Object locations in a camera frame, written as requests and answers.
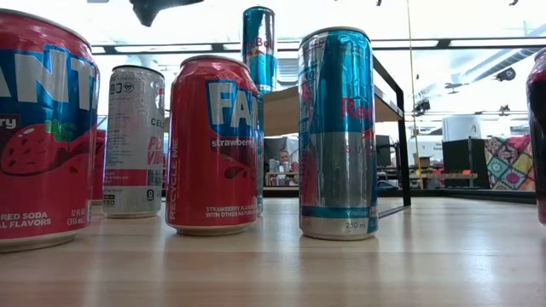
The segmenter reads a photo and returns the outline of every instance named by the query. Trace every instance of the can rim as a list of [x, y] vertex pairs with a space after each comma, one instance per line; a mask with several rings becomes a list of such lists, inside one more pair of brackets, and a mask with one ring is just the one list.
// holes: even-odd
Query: can rim
[[64, 31], [72, 34], [76, 38], [81, 39], [82, 41], [84, 41], [84, 43], [87, 45], [87, 47], [91, 48], [91, 44], [81, 34], [79, 34], [78, 32], [75, 32], [73, 29], [71, 29], [71, 28], [69, 28], [67, 26], [63, 26], [60, 23], [54, 22], [52, 20], [49, 20], [47, 18], [38, 16], [38, 15], [30, 14], [30, 13], [27, 13], [27, 12], [21, 12], [21, 11], [14, 10], [14, 9], [0, 9], [0, 14], [1, 13], [23, 16], [23, 17], [26, 17], [26, 18], [30, 18], [30, 19], [45, 22], [45, 23], [50, 24], [52, 26], [56, 26], [56, 27], [58, 27], [58, 28], [60, 28], [60, 29], [62, 29]]
[[546, 52], [546, 47], [540, 49], [540, 50], [535, 54], [535, 61], [537, 61], [538, 57], [539, 57], [540, 55], [543, 55], [544, 52]]
[[266, 10], [266, 11], [268, 11], [268, 12], [271, 12], [273, 15], [275, 15], [275, 12], [273, 11], [273, 9], [270, 9], [270, 8], [265, 7], [265, 6], [263, 6], [263, 5], [254, 5], [254, 6], [250, 7], [250, 8], [248, 8], [248, 9], [245, 9], [245, 11], [243, 12], [243, 14], [246, 13], [247, 11], [251, 10], [251, 9], [263, 9], [263, 10]]
[[163, 75], [163, 73], [161, 72], [158, 72], [156, 71], [155, 69], [153, 68], [149, 68], [149, 67], [140, 67], [138, 65], [131, 65], [131, 64], [124, 64], [124, 65], [118, 65], [114, 68], [112, 68], [112, 72], [118, 68], [140, 68], [140, 69], [143, 69], [143, 70], [147, 70], [147, 71], [150, 71], [150, 72], [155, 72], [157, 74], [159, 74], [162, 78], [165, 78], [165, 76]]
[[182, 65], [188, 63], [189, 61], [195, 61], [195, 60], [200, 60], [200, 59], [219, 59], [219, 60], [226, 60], [226, 61], [231, 61], [231, 62], [234, 62], [235, 64], [239, 64], [241, 65], [242, 67], [245, 67], [245, 69], [247, 71], [250, 72], [250, 69], [248, 68], [247, 64], [241, 62], [241, 61], [238, 61], [238, 60], [234, 60], [234, 59], [231, 59], [227, 56], [221, 56], [221, 55], [194, 55], [194, 56], [190, 56], [188, 59], [182, 61], [182, 63], [180, 63], [180, 68], [182, 68]]
[[302, 39], [301, 39], [301, 42], [299, 43], [299, 46], [301, 47], [302, 44], [305, 43], [305, 41], [309, 40], [309, 38], [312, 38], [314, 37], [315, 35], [317, 34], [320, 34], [322, 32], [330, 32], [330, 31], [340, 31], [340, 30], [348, 30], [348, 31], [354, 31], [354, 32], [360, 32], [362, 33], [369, 41], [371, 41], [371, 39], [369, 39], [369, 36], [368, 34], [366, 34], [366, 32], [362, 29], [359, 29], [357, 27], [354, 27], [354, 26], [329, 26], [329, 27], [325, 27], [323, 29], [319, 29], [319, 30], [316, 30], [316, 31], [313, 31], [307, 35], [305, 35]]

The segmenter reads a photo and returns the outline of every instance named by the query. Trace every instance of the can base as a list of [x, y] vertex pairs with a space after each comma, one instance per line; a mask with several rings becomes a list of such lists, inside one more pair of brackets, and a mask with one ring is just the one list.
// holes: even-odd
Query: can base
[[179, 226], [170, 225], [177, 230], [179, 235], [198, 235], [198, 236], [220, 236], [220, 235], [235, 235], [244, 232], [248, 229], [251, 223], [230, 226]]
[[313, 239], [321, 240], [365, 240], [375, 236], [375, 233], [365, 235], [324, 235], [304, 231], [304, 235]]
[[37, 235], [30, 238], [0, 240], [0, 253], [23, 252], [39, 248], [58, 246], [74, 240], [79, 230], [66, 233]]
[[145, 213], [106, 213], [103, 212], [104, 215], [106, 215], [107, 218], [117, 218], [117, 219], [124, 219], [124, 218], [145, 218], [145, 217], [157, 217], [156, 212], [145, 212]]

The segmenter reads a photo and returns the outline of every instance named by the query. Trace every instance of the table surface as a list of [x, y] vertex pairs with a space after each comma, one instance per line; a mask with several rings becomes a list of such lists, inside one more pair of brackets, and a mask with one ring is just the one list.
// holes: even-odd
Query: table surface
[[246, 233], [212, 238], [97, 214], [74, 242], [0, 255], [0, 306], [546, 306], [534, 206], [412, 201], [353, 242], [301, 236], [296, 199], [267, 199]]

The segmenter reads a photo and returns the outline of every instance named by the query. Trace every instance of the fanta strawberry can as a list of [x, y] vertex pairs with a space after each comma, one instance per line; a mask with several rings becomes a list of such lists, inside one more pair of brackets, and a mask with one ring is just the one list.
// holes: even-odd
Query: fanta strawberry can
[[90, 222], [99, 72], [76, 32], [0, 9], [0, 252], [68, 242]]
[[258, 94], [248, 68], [200, 55], [173, 85], [166, 221], [184, 235], [230, 235], [256, 220]]

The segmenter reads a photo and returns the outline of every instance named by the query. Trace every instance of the colorful quilt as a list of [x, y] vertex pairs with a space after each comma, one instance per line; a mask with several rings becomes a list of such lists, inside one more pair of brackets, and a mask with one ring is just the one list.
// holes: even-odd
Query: colorful quilt
[[530, 135], [485, 140], [485, 160], [491, 189], [535, 190]]

